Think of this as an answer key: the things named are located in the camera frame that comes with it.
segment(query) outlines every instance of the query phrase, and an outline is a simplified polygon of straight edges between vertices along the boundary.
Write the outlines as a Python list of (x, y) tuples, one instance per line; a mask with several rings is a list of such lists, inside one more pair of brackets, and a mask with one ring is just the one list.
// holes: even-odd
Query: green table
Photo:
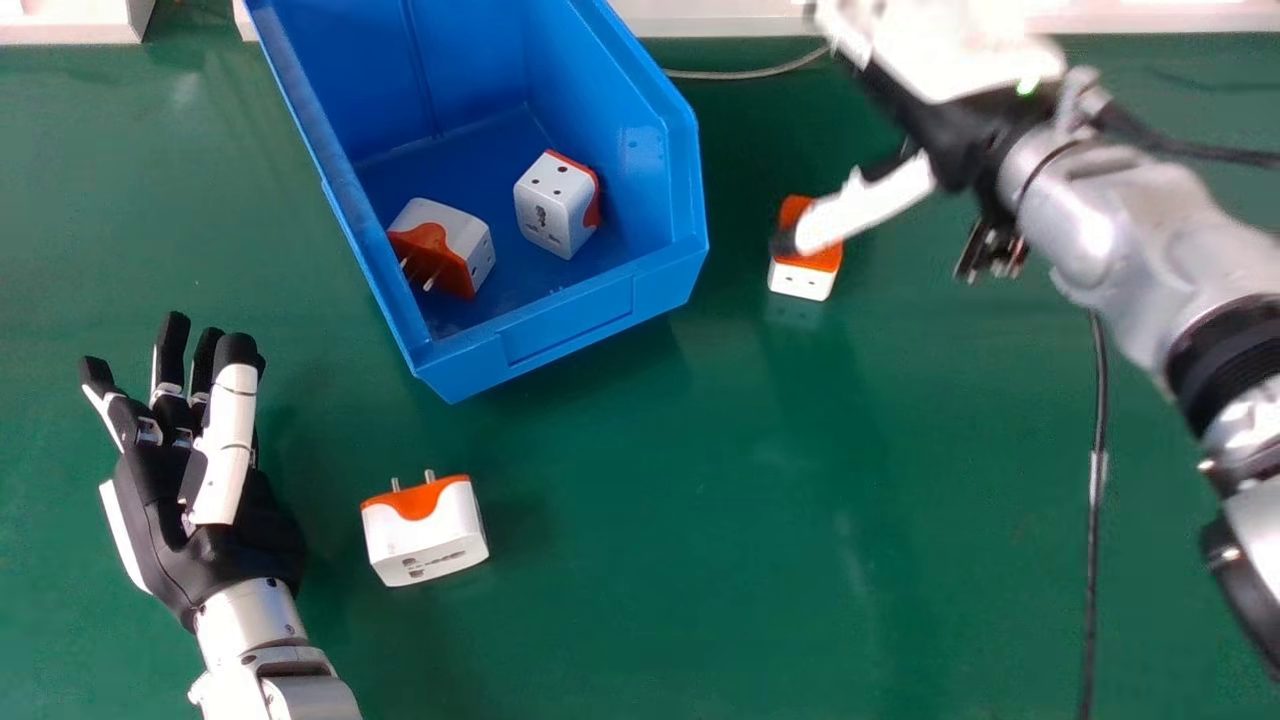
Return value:
[[(196, 646), (115, 557), (95, 489), (114, 452), (76, 382), (96, 352), (140, 391), (169, 309), (269, 356), (262, 461), (314, 550), (301, 611), (370, 720), (1071, 716), (1085, 319), (1039, 264), (950, 282), (968, 200), (850, 246), (826, 305), (771, 297), (778, 200), (896, 143), (840, 69), (682, 85), (714, 245), (690, 304), (449, 407), (406, 372), (225, 15), (163, 5), (141, 47), (0, 50), (0, 717), (196, 716)], [(810, 44), (655, 50), (727, 67)], [(1069, 45), (1171, 132), (1280, 145), (1280, 91), (1242, 85), (1280, 76), (1274, 37)], [(1275, 176), (1207, 176), (1280, 224)], [(1197, 559), (1196, 451), (1117, 375), (1098, 715), (1275, 717)], [(428, 465), (477, 478), (493, 559), (390, 592), (357, 506)]]

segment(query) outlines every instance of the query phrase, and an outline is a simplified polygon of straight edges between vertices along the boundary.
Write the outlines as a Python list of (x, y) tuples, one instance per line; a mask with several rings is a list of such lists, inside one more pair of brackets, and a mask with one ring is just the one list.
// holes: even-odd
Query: blue bin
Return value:
[[(707, 256), (698, 126), (604, 0), (248, 0), (262, 49), (404, 360), (457, 402), (685, 304)], [(603, 224), (571, 261), (516, 224), (548, 147)], [(485, 220), (474, 301), (410, 288), (384, 228), (412, 197)]]

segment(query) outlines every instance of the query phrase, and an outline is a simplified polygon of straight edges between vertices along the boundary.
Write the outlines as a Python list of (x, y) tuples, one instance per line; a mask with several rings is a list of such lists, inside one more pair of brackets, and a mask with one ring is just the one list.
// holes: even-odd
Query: robotic hand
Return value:
[(1266, 168), (1280, 168), (1280, 158), (1147, 128), (1096, 70), (1068, 70), (1057, 47), (1007, 17), (993, 22), (991, 8), (817, 0), (819, 29), (909, 140), (895, 169), (867, 178), (855, 168), (772, 250), (815, 254), (936, 187), (974, 191), (982, 214), (956, 277), (1016, 275), (1028, 250), (1043, 254), (1062, 295), (1098, 314), (1120, 351), (1174, 401), (1221, 500), (1201, 534), (1204, 560), (1275, 674), (1280, 245), (1224, 213), (1192, 170), (1143, 150)]
[(81, 387), (120, 457), (99, 487), (133, 583), (196, 635), (206, 720), (358, 720), (351, 689), (310, 647), (293, 596), (306, 546), (257, 470), (265, 361), (247, 334), (204, 332), (183, 396), (191, 320), (170, 313), (151, 355), (150, 406), (84, 357)]

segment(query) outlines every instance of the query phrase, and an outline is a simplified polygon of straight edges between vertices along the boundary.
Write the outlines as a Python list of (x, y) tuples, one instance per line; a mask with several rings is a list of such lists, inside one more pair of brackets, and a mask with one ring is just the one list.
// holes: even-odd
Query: robotic forearm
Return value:
[(909, 141), (895, 169), (855, 169), (773, 251), (818, 252), (936, 187), (974, 191), (982, 218), (956, 275), (1016, 274), (1039, 252), (1062, 295), (1174, 401), (1222, 503), (1202, 533), (1206, 561), (1280, 671), (1280, 246), (1188, 168), (1110, 142), (1100, 131), (1143, 128), (1096, 72), (1068, 72), (1020, 28), (988, 32), (972, 5), (817, 1), (818, 27)]
[(81, 386), (120, 451), (99, 487), (133, 583), (196, 635), (206, 671), (188, 698), (207, 720), (358, 720), (351, 689), (310, 646), (293, 597), (302, 533), (257, 469), (265, 363), (253, 338), (210, 328), (183, 395), (191, 322), (172, 313), (152, 351), (151, 398), (86, 357)]

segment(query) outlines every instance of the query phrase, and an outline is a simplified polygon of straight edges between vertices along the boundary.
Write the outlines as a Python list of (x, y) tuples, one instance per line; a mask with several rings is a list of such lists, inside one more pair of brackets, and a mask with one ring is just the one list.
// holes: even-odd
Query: cable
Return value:
[(1188, 142), (1169, 137), (1167, 135), (1147, 126), (1117, 102), (1111, 101), (1098, 110), (1093, 118), (1093, 126), (1102, 132), (1115, 133), (1129, 142), (1166, 155), (1181, 155), (1184, 158), (1197, 158), (1199, 160), (1212, 160), (1215, 163), (1234, 163), (1238, 165), (1252, 165), (1266, 170), (1280, 170), (1280, 152), (1265, 150), (1244, 150), (1238, 147), (1222, 147), (1203, 142)]
[(1076, 717), (1089, 720), (1093, 715), (1093, 669), (1098, 637), (1098, 528), (1102, 515), (1102, 495), (1107, 487), (1107, 423), (1111, 409), (1110, 372), (1107, 368), (1107, 340), (1097, 313), (1089, 313), (1093, 332), (1094, 377), (1097, 398), (1093, 418), (1093, 450), (1089, 452), (1089, 521), (1085, 534), (1084, 566), (1084, 657), (1080, 669), (1080, 708)]
[(719, 72), (719, 70), (669, 70), (663, 68), (662, 72), (667, 73), (667, 77), (672, 79), (707, 79), (707, 81), (739, 81), (739, 79), (760, 79), (767, 77), (781, 76), (790, 73), (791, 70), (799, 70), (800, 68), (808, 65), (829, 54), (831, 49), (823, 44), (813, 53), (806, 53), (795, 60), (782, 63), (781, 65), (773, 65), (772, 68), (760, 68), (758, 70), (733, 70), (733, 72)]

